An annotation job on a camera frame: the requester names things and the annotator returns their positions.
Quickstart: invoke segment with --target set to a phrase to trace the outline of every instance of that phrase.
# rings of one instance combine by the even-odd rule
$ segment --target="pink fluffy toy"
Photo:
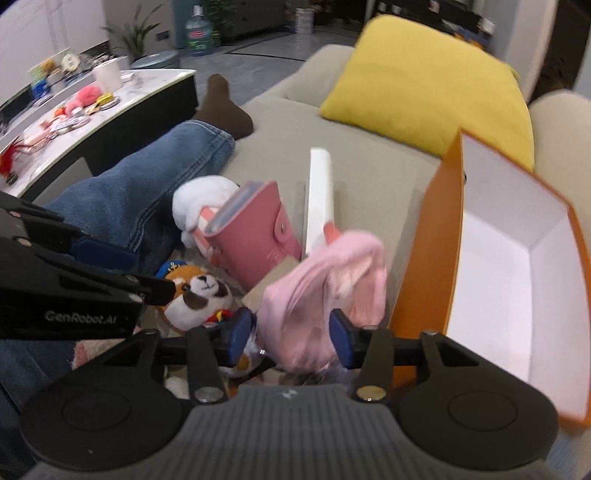
[[[76,94],[76,99],[80,101],[83,107],[93,105],[97,98],[103,94],[102,90],[94,83],[82,87]]]
[[[78,98],[73,98],[66,105],[66,115],[72,116],[72,112],[78,107],[82,107],[82,102],[79,101]]]

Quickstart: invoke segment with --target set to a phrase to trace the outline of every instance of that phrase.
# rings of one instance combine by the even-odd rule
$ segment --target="sofa cushion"
[[[511,67],[391,15],[365,27],[320,113],[434,155],[462,127],[525,168],[534,164],[530,116]]]
[[[353,51],[353,47],[344,45],[322,47],[290,77],[285,97],[316,107],[322,105],[335,88]]]
[[[394,272],[388,290],[392,300],[410,253],[423,193],[439,160],[328,122],[317,108],[281,98],[280,91],[264,93],[244,106],[255,131],[236,143],[222,174],[237,183],[276,180],[296,235],[303,239],[310,148],[326,148],[333,161],[336,224],[367,230],[383,240]]]
[[[535,173],[573,204],[591,247],[591,101],[568,90],[530,105]]]

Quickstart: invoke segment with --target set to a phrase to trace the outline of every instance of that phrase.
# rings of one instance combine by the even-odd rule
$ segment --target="pink wallet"
[[[247,291],[286,256],[301,258],[276,181],[243,184],[207,224],[217,262]]]

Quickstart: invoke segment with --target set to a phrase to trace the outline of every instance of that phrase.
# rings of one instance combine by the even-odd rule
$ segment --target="round stool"
[[[131,64],[132,70],[142,69],[179,69],[181,67],[178,51],[167,50],[136,60]]]

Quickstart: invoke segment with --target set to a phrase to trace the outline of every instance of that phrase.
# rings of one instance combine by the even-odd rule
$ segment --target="foot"
[[[193,118],[228,132],[234,140],[254,130],[252,118],[230,100],[228,81],[219,74],[208,78],[207,95]]]

